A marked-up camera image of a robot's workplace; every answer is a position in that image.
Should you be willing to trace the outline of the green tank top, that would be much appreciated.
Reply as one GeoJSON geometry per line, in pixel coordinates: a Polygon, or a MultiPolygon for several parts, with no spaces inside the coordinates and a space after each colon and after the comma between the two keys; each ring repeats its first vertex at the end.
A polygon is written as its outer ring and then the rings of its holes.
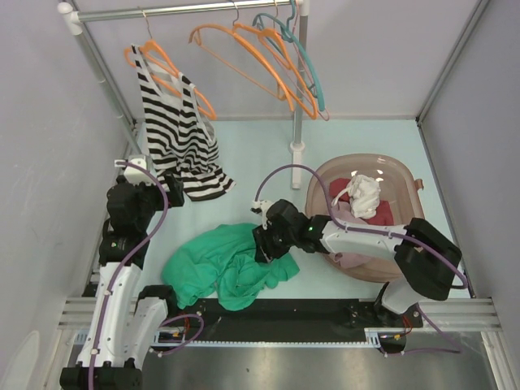
{"type": "Polygon", "coordinates": [[[182,244],[162,269],[162,281],[173,287],[177,306],[193,306],[215,293],[228,311],[240,311],[266,289],[296,276],[292,255],[269,263],[256,262],[251,223],[221,224],[182,244]]]}

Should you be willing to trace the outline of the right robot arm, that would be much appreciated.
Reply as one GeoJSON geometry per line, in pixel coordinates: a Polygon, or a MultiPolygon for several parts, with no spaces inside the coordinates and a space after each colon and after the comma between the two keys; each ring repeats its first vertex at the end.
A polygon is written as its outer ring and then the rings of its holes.
{"type": "Polygon", "coordinates": [[[284,199],[254,201],[251,210],[262,217],[253,230],[257,262],[282,258],[296,247],[308,254],[361,254],[395,263],[401,276],[382,287],[373,306],[384,326],[395,325],[420,301],[447,300],[455,278],[468,286],[458,269],[461,250],[425,219],[368,227],[331,214],[307,217],[284,199]]]}

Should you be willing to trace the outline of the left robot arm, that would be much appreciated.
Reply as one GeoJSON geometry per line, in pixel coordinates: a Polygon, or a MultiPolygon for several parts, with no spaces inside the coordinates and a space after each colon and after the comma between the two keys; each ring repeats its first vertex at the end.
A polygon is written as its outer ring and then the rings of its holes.
{"type": "Polygon", "coordinates": [[[184,204],[183,185],[173,175],[165,187],[142,175],[118,177],[107,192],[108,219],[99,246],[100,280],[89,333],[76,363],[63,368],[63,389],[140,389],[142,367],[161,324],[180,314],[173,289],[145,286],[134,293],[150,245],[152,217],[184,204]]]}

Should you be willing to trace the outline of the orange hanger front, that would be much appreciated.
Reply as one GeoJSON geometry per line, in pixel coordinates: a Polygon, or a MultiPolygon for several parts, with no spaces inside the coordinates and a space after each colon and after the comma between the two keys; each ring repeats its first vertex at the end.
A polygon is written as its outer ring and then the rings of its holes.
{"type": "Polygon", "coordinates": [[[277,32],[274,32],[272,29],[267,29],[267,32],[261,32],[256,28],[247,26],[239,22],[240,18],[240,4],[242,2],[234,2],[234,1],[226,1],[226,6],[233,6],[236,11],[236,19],[232,22],[232,27],[227,28],[220,24],[201,24],[192,30],[189,35],[188,42],[195,43],[201,49],[206,51],[207,53],[214,56],[221,63],[225,64],[229,68],[231,68],[234,72],[237,72],[245,79],[257,85],[260,89],[268,92],[271,96],[275,97],[277,100],[281,102],[287,102],[289,110],[294,112],[294,101],[293,101],[293,93],[288,89],[288,86],[282,80],[279,73],[274,68],[274,65],[263,55],[263,53],[256,48],[256,46],[247,41],[243,36],[240,35],[240,32],[246,32],[253,34],[261,43],[265,43],[268,37],[274,38],[277,43],[281,42],[281,38],[278,36],[277,32]],[[242,69],[234,66],[232,63],[227,61],[225,58],[220,56],[218,53],[214,52],[210,47],[205,45],[202,40],[203,34],[207,33],[211,36],[215,35],[217,32],[225,33],[227,36],[231,37],[235,42],[236,47],[240,48],[244,54],[241,56],[242,59],[247,59],[249,61],[255,61],[259,64],[259,67],[265,71],[274,81],[276,85],[276,89],[269,89],[264,84],[261,84],[258,80],[253,78],[250,74],[244,72],[242,69]]]}

